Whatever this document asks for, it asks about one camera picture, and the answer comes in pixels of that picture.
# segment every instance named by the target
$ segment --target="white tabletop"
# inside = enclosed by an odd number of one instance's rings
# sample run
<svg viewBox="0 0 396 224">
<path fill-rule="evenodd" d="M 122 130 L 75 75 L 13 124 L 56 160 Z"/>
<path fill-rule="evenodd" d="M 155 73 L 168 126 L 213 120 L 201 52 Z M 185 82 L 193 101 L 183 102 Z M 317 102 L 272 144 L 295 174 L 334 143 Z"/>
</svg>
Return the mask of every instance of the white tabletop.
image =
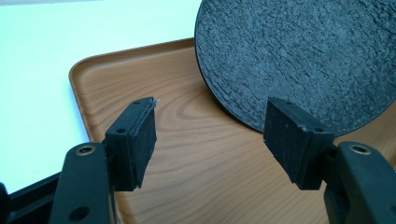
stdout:
<svg viewBox="0 0 396 224">
<path fill-rule="evenodd" d="M 61 171 L 88 141 L 68 73 L 97 54 L 193 37 L 200 0 L 0 7 L 0 182 L 8 193 Z"/>
</svg>

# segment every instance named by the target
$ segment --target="textured black plate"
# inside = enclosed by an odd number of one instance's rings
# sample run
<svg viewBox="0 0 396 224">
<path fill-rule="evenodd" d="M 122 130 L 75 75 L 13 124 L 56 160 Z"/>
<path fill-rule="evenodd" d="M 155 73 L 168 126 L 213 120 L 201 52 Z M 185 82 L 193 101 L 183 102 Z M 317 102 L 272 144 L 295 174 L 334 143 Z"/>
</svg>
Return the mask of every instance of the textured black plate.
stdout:
<svg viewBox="0 0 396 224">
<path fill-rule="evenodd" d="M 396 1 L 204 0 L 195 47 L 224 108 L 262 132 L 267 98 L 351 132 L 396 96 Z"/>
</svg>

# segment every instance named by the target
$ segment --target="wood grain surface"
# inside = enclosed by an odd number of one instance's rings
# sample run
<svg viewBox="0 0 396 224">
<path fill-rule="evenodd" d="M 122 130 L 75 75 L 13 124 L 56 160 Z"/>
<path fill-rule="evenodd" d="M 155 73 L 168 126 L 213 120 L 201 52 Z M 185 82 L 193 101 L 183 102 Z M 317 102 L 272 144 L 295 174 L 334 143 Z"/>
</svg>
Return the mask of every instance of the wood grain surface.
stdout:
<svg viewBox="0 0 396 224">
<path fill-rule="evenodd" d="M 95 142 L 132 101 L 161 99 L 142 189 L 116 194 L 121 223 L 328 223 L 325 184 L 298 190 L 262 135 L 221 110 L 201 77 L 192 39 L 83 60 L 70 80 Z M 335 143 L 363 142 L 395 165 L 395 115 L 393 104 Z"/>
</svg>

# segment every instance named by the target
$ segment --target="round black plate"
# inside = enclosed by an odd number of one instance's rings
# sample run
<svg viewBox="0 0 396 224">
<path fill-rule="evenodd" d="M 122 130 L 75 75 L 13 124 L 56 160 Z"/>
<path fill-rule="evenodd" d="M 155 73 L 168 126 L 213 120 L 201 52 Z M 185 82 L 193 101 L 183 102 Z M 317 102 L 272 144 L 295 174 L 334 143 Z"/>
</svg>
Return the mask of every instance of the round black plate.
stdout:
<svg viewBox="0 0 396 224">
<path fill-rule="evenodd" d="M 396 97 L 396 2 L 204 0 L 195 48 L 204 80 L 262 132 L 269 96 L 351 132 Z"/>
</svg>

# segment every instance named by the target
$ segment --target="wooden tray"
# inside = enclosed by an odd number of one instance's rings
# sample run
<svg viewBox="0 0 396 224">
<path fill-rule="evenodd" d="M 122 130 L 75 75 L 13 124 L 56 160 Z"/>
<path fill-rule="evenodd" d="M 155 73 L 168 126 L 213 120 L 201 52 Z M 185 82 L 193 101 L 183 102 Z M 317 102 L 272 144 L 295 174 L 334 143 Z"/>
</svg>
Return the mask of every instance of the wooden tray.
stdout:
<svg viewBox="0 0 396 224">
<path fill-rule="evenodd" d="M 117 193 L 123 223 L 327 223 L 323 190 L 299 191 L 262 142 L 225 114 L 206 87 L 193 40 L 108 53 L 70 72 L 88 135 L 100 142 L 120 112 L 146 96 L 158 141 L 142 189 Z M 396 163 L 396 104 L 336 139 L 377 147 Z"/>
</svg>

